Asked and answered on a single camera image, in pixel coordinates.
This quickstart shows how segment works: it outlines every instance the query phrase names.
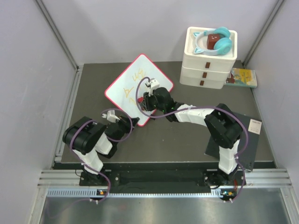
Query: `brown block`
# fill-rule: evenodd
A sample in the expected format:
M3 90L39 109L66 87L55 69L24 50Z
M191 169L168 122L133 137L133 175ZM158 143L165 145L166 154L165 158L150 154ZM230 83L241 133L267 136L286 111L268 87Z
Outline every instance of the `brown block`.
M214 45L220 40L220 34L209 34L207 36L206 46L209 50L214 49Z

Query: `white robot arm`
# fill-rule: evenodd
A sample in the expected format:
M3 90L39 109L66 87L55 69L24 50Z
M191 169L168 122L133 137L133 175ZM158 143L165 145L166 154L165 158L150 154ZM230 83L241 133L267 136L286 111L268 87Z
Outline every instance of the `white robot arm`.
M63 142L72 147L72 152L82 161L83 171L89 178L86 181L94 184L101 184L103 181L103 177L98 174L103 172L103 162L99 159L98 154L111 158L117 150L118 141L131 129L129 119L123 116L117 117L114 110L108 111L102 117L110 123L103 125L88 117L83 117L70 126L63 135ZM131 120L134 128L139 118ZM71 146L71 141L76 133L77 136Z
M242 128L235 120L214 109L191 110L192 105L175 102L164 87L159 87L155 79L151 79L145 85L147 91L140 102L143 110L158 109L164 114L174 112L166 117L170 122L190 122L208 127L213 140L219 145L219 169L227 175L236 170L235 154L238 152ZM224 104L217 107L232 113Z

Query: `white label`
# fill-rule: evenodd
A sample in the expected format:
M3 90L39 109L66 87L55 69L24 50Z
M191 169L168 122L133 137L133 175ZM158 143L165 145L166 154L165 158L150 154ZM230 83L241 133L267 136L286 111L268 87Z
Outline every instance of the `white label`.
M248 131L255 133L255 134L260 134L262 128L262 122L258 120L253 120L250 119Z

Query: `cat ear headphones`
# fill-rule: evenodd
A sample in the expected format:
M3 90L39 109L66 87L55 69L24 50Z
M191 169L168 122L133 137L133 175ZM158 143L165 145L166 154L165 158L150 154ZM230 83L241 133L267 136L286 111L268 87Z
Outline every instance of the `cat ear headphones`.
M220 34L220 40L214 45L214 50L202 49L199 47L199 39L208 36L209 34ZM194 54L204 54L209 56L225 55L232 49L232 41L230 40L230 32L226 27L219 27L218 29L206 30L204 32L194 32L195 49Z

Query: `metal floor panel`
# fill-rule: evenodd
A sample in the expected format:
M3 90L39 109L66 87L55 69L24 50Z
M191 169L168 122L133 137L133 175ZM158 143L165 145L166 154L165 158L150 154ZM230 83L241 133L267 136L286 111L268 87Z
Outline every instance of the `metal floor panel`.
M47 198L51 215L78 198ZM233 204L216 198L109 198L79 202L40 224L290 224L280 189L245 189Z

